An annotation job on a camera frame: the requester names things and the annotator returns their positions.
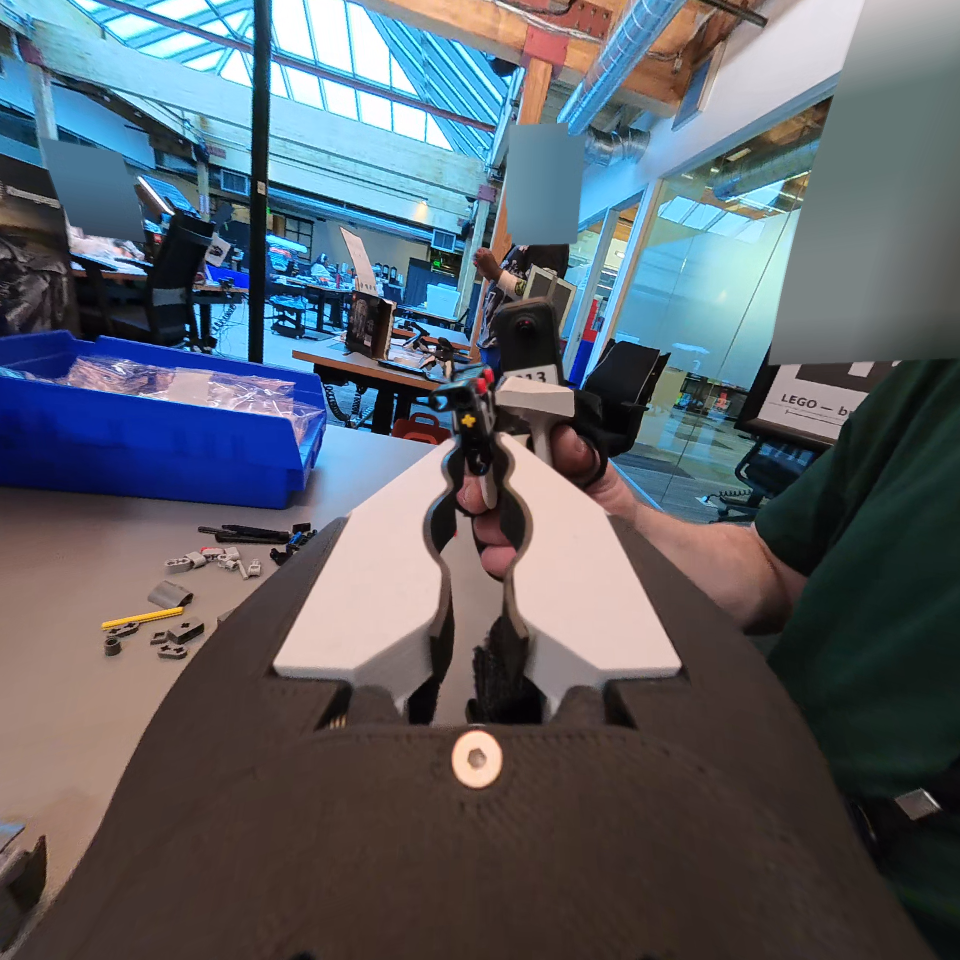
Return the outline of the blue plastic parts bin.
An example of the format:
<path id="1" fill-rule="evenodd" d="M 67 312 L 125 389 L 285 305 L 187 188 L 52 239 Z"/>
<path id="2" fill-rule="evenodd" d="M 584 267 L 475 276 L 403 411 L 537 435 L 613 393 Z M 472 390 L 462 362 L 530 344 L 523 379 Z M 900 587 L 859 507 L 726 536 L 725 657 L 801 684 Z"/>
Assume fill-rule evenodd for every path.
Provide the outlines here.
<path id="1" fill-rule="evenodd" d="M 2 339 L 2 366 L 47 377 L 95 354 L 164 368 L 205 369 L 294 383 L 294 398 L 326 402 L 314 374 L 169 347 L 58 330 Z M 326 426 L 296 441 L 277 416 L 2 378 L 3 486 L 284 509 L 306 488 Z"/>

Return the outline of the printed lego set box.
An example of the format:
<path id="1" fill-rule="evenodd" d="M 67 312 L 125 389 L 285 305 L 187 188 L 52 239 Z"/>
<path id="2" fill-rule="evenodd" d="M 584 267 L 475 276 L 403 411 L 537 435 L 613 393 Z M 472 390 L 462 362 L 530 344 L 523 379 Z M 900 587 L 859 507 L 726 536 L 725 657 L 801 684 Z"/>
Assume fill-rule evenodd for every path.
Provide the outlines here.
<path id="1" fill-rule="evenodd" d="M 80 324 L 65 211 L 42 167 L 1 157 L 1 335 Z"/>

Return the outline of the silver ventilation duct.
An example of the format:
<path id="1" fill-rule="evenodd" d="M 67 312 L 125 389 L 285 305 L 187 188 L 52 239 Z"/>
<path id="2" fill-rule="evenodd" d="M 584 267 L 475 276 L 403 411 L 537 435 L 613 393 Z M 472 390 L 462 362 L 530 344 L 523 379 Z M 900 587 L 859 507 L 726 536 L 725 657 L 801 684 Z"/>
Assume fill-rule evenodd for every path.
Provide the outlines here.
<path id="1" fill-rule="evenodd" d="M 570 137 L 586 133 L 654 42 L 685 5 L 684 1 L 630 1 L 599 54 L 558 113 Z"/>

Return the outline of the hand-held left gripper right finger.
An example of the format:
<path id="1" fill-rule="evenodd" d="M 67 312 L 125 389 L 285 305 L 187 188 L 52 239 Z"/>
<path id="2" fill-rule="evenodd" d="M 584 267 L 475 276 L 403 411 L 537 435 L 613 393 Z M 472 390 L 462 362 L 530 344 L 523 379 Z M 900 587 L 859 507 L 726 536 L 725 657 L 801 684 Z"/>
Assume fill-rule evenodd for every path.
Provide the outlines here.
<path id="1" fill-rule="evenodd" d="M 508 499 L 523 519 L 506 580 L 507 609 L 529 642 L 523 673 L 547 713 L 574 688 L 678 676 L 681 659 L 611 517 L 521 441 L 498 436 Z"/>

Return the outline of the black metal pole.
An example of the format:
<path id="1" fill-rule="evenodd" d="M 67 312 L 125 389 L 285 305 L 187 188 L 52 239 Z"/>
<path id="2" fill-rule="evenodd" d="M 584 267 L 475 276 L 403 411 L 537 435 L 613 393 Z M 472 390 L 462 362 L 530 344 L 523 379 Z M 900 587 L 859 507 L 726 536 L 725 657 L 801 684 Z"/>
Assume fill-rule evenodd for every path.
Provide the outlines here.
<path id="1" fill-rule="evenodd" d="M 267 283 L 272 3 L 253 2 L 247 359 L 263 362 Z"/>

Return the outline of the wooden top desk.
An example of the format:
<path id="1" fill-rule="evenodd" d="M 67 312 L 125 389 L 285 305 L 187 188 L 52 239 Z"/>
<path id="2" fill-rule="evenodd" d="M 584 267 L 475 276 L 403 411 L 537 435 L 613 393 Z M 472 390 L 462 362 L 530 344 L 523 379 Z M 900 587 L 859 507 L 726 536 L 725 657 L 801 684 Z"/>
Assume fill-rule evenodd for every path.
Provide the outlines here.
<path id="1" fill-rule="evenodd" d="M 371 431 L 391 434 L 396 416 L 407 419 L 412 403 L 425 398 L 447 379 L 431 377 L 408 369 L 383 366 L 377 360 L 356 352 L 346 353 L 338 341 L 315 342 L 305 350 L 295 349 L 293 358 L 310 363 L 314 372 L 331 385 L 353 383 L 359 388 L 377 390 Z"/>

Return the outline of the black framed white sign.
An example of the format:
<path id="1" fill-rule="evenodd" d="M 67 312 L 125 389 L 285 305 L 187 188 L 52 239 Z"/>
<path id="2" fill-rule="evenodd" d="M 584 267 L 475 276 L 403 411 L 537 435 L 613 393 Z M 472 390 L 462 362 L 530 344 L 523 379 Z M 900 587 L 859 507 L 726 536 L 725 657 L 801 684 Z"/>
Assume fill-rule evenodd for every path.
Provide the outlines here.
<path id="1" fill-rule="evenodd" d="M 774 365 L 767 357 L 735 427 L 810 450 L 834 445 L 842 426 L 898 362 Z"/>

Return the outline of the scattered loose lego pieces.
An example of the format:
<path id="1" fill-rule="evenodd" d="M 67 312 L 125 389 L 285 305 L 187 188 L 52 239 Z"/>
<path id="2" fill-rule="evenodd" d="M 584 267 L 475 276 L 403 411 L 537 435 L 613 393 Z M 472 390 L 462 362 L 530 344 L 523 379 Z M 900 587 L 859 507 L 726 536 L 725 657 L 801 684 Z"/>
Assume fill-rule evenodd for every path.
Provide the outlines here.
<path id="1" fill-rule="evenodd" d="M 223 523 L 198 527 L 212 543 L 169 558 L 164 563 L 166 578 L 149 593 L 150 609 L 102 623 L 102 654 L 120 656 L 126 642 L 144 632 L 157 658 L 166 662 L 186 660 L 193 642 L 207 632 L 204 620 L 191 609 L 195 591 L 186 584 L 186 574 L 205 569 L 234 573 L 248 582 L 263 576 L 264 564 L 258 553 L 246 555 L 242 548 L 267 550 L 269 560 L 284 566 L 313 540 L 318 530 L 310 522 L 295 523 L 290 529 L 273 529 L 249 524 Z"/>

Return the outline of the person's right hand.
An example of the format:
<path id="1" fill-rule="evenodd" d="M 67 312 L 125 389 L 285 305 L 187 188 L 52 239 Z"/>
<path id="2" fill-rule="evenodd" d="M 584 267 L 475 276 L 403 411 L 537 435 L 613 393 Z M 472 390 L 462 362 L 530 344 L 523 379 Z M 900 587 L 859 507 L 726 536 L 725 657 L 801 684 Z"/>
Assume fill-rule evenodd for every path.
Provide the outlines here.
<path id="1" fill-rule="evenodd" d="M 612 464 L 601 469 L 599 454 L 586 438 L 571 425 L 558 424 L 552 429 L 550 443 L 557 473 L 584 491 L 608 514 L 629 522 L 634 519 L 638 500 Z M 468 470 L 464 472 L 457 502 L 471 517 L 474 543 L 483 570 L 491 578 L 502 581 L 517 552 L 500 528 L 498 508 L 486 505 L 480 479 Z"/>

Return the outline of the clear plastic parts bags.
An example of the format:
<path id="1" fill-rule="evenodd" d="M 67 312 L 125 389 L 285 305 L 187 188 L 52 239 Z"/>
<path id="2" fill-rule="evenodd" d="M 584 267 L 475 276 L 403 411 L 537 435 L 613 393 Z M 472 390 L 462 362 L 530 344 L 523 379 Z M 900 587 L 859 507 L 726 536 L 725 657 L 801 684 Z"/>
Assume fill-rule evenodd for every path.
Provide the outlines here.
<path id="1" fill-rule="evenodd" d="M 302 442 L 311 428 L 327 423 L 325 406 L 295 399 L 293 382 L 260 375 L 171 368 L 95 354 L 74 360 L 66 374 L 58 377 L 9 365 L 1 366 L 1 377 L 278 417 L 291 424 L 297 442 Z"/>

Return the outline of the black office chair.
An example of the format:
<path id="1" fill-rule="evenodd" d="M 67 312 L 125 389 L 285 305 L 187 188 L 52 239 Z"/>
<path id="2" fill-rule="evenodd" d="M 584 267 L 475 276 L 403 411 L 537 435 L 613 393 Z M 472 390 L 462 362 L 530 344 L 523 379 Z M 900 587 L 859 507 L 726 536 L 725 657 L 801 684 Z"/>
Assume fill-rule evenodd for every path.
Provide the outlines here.
<path id="1" fill-rule="evenodd" d="M 610 459 L 631 450 L 670 353 L 609 341 L 582 391 L 598 402 L 599 436 Z"/>
<path id="2" fill-rule="evenodd" d="M 821 454 L 821 450 L 761 438 L 734 468 L 740 486 L 707 494 L 700 502 L 716 511 L 715 522 L 752 522 L 764 503 L 790 487 Z"/>

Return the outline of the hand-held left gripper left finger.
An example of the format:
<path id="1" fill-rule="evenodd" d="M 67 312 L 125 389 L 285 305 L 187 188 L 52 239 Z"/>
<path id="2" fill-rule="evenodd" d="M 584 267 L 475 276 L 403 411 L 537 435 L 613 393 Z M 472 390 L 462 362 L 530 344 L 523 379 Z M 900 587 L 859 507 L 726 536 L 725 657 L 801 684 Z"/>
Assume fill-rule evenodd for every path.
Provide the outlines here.
<path id="1" fill-rule="evenodd" d="M 350 512 L 273 660 L 287 679 L 379 688 L 434 719 L 453 650 L 452 438 Z"/>

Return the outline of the black lego subassembly red pins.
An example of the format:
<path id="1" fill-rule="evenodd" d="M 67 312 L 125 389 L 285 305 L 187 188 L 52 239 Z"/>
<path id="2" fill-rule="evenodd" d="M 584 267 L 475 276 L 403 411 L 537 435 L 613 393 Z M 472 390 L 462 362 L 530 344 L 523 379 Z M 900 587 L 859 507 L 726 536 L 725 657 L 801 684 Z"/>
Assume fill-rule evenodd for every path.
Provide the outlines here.
<path id="1" fill-rule="evenodd" d="M 450 412 L 465 465 L 477 477 L 486 476 L 494 463 L 497 404 L 495 375 L 487 366 L 433 390 L 428 404 Z"/>

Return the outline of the partly built lego car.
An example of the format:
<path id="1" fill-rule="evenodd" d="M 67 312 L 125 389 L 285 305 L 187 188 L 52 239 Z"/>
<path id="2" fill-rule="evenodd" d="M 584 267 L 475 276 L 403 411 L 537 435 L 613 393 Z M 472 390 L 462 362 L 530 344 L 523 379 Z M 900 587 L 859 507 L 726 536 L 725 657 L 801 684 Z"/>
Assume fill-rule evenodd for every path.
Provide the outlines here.
<path id="1" fill-rule="evenodd" d="M 18 938 L 28 915 L 42 898 L 47 876 L 46 837 L 32 848 L 19 842 L 20 822 L 1 822 L 1 951 Z"/>

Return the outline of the dark printed box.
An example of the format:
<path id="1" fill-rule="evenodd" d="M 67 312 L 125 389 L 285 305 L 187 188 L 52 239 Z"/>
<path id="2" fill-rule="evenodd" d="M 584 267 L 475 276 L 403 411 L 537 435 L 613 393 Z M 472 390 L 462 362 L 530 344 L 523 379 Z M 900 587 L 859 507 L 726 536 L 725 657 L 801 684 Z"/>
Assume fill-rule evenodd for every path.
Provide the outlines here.
<path id="1" fill-rule="evenodd" d="M 396 304 L 375 294 L 354 291 L 344 343 L 354 354 L 375 361 L 389 358 Z"/>

